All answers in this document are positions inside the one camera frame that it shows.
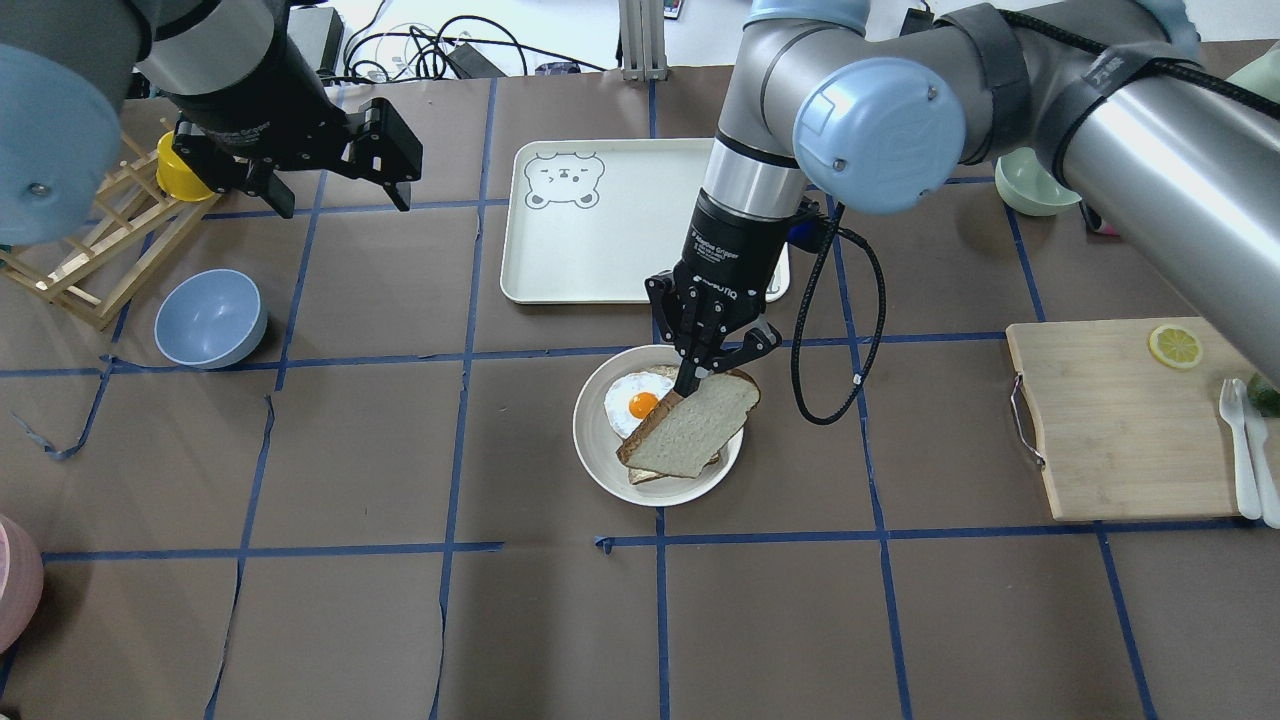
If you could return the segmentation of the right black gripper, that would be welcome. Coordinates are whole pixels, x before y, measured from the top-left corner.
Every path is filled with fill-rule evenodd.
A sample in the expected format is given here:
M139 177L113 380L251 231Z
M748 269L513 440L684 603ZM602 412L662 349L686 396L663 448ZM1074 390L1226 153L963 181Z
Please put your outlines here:
M680 357L676 393L689 397L709 375L781 346L765 293L800 219L745 217L699 192L677 263L646 279L662 337Z

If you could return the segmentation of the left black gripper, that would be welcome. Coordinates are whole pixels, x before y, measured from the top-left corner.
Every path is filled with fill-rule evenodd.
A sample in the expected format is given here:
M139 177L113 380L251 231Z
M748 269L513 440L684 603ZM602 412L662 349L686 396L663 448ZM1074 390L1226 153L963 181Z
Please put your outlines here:
M294 217L292 188L276 174L333 170L381 187L408 211L422 177L422 143L384 97L347 115L319 90L173 94L180 111L172 146L211 190L238 190L278 217Z

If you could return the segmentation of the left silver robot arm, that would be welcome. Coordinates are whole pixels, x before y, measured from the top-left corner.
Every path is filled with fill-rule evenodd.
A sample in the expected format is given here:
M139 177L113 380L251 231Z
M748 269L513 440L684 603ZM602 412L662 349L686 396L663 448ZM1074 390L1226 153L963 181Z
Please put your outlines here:
M294 213L284 172L380 186L402 211L422 145L384 97L339 109L288 35L287 1L5 1L5 245L74 232L122 146L134 73L178 109L178 158L215 193Z

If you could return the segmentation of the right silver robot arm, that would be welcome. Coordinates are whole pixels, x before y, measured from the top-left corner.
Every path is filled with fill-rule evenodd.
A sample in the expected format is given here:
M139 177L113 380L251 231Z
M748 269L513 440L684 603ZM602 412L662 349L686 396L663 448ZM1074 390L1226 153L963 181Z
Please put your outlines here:
M884 41L868 15L751 5L681 258L648 282L678 395L780 345L765 286L809 184L893 214L1015 149L1277 379L1277 104L1203 70L1183 3L978 4Z

